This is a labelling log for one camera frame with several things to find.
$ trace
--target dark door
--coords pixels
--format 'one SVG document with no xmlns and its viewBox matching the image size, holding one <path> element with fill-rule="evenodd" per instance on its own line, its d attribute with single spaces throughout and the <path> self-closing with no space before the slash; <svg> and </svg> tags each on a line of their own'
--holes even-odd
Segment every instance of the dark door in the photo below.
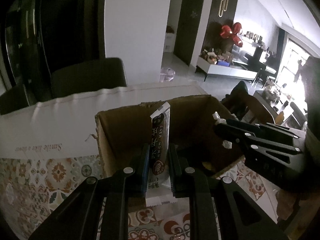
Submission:
<svg viewBox="0 0 320 240">
<path fill-rule="evenodd" d="M 202 5 L 203 0 L 182 0 L 173 53 L 187 65 L 192 58 Z"/>
<path fill-rule="evenodd" d="M 220 10 L 220 5 L 224 5 L 224 0 L 212 0 L 207 30 L 205 32 L 202 49 L 217 49 L 221 46 L 221 27 L 229 25 L 232 27 L 236 13 L 238 0 L 227 0 L 226 10 Z"/>
</svg>

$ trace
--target floor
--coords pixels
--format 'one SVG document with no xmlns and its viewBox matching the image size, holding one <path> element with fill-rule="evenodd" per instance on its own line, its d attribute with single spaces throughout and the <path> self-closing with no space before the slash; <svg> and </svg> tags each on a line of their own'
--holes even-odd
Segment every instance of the floor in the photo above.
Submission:
<svg viewBox="0 0 320 240">
<path fill-rule="evenodd" d="M 162 67 L 172 68 L 176 72 L 173 80 L 196 81 L 201 88 L 218 100 L 222 100 L 225 97 L 225 94 L 229 94 L 241 81 L 241 79 L 237 78 L 209 75 L 204 82 L 203 73 L 195 73 L 195 67 L 186 65 L 172 53 L 163 54 Z M 254 86 L 251 87 L 250 81 L 244 80 L 244 82 L 248 87 L 248 93 L 250 95 L 253 95 L 256 90 L 262 90 L 262 84 L 260 83 L 254 88 Z M 275 192 L 269 186 L 269 181 L 246 167 L 243 161 L 240 161 L 221 177 L 223 176 L 231 177 L 265 211 L 265 213 L 277 223 L 277 202 Z"/>
<path fill-rule="evenodd" d="M 209 75 L 204 82 L 203 73 L 195 73 L 196 68 L 186 65 L 182 60 L 177 58 L 172 53 L 165 52 L 162 58 L 162 68 L 172 68 L 176 74 L 173 80 L 189 80 L 197 81 L 198 85 L 204 89 L 208 94 L 216 97 L 218 100 L 225 98 L 226 94 L 229 94 L 231 90 L 241 81 L 237 78 L 228 78 L 218 75 Z M 244 80 L 248 93 L 253 95 L 255 90 L 262 90 L 262 85 L 259 83 L 256 87 L 251 87 L 251 82 Z"/>
</svg>

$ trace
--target gray tile floor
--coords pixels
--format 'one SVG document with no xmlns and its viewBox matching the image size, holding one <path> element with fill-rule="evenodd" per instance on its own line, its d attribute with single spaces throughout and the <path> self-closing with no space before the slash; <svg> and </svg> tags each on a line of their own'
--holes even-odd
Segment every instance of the gray tile floor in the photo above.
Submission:
<svg viewBox="0 0 320 240">
<path fill-rule="evenodd" d="M 176 72 L 173 80 L 196 81 L 201 88 L 203 88 L 208 94 L 216 97 L 218 100 L 222 100 L 225 97 L 225 94 L 229 94 L 231 90 L 241 81 L 241 79 L 237 78 L 209 75 L 204 82 L 203 73 L 195 73 L 195 67 L 186 65 L 178 57 L 168 52 L 163 54 L 161 67 L 169 67 Z M 255 89 L 254 87 L 251 87 L 250 81 L 244 80 L 244 82 L 248 87 L 248 92 L 250 95 L 253 95 L 255 90 L 262 89 L 261 84 L 258 84 Z"/>
</svg>

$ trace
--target snack package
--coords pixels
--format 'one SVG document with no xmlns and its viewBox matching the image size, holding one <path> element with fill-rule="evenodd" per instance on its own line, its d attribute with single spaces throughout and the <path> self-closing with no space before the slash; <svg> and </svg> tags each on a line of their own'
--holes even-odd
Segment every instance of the snack package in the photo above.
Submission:
<svg viewBox="0 0 320 240">
<path fill-rule="evenodd" d="M 150 117 L 152 121 L 152 141 L 146 205 L 156 206 L 176 201 L 171 192 L 169 168 L 165 164 L 169 145 L 169 103 L 164 103 Z"/>
</svg>

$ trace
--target silver bolt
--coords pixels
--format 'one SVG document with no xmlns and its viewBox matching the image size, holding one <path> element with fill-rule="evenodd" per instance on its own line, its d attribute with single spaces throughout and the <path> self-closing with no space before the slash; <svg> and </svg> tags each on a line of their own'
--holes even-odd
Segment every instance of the silver bolt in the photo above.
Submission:
<svg viewBox="0 0 320 240">
<path fill-rule="evenodd" d="M 192 168 L 192 167 L 186 167 L 185 168 L 185 171 L 186 171 L 186 173 L 194 173 L 195 172 L 195 169 L 194 168 Z"/>
<path fill-rule="evenodd" d="M 126 168 L 123 169 L 123 172 L 126 173 L 126 174 L 130 174 L 130 173 L 133 172 L 133 168 L 131 168 L 131 167 L 126 167 Z"/>
<path fill-rule="evenodd" d="M 224 183 L 230 184 L 230 183 L 232 182 L 232 179 L 231 179 L 230 177 L 226 176 L 226 177 L 223 177 L 223 178 L 222 178 L 222 181 L 223 181 Z"/>
<path fill-rule="evenodd" d="M 95 184 L 96 183 L 96 179 L 95 178 L 93 178 L 93 177 L 89 177 L 89 178 L 87 178 L 87 183 L 88 184 Z"/>
</svg>

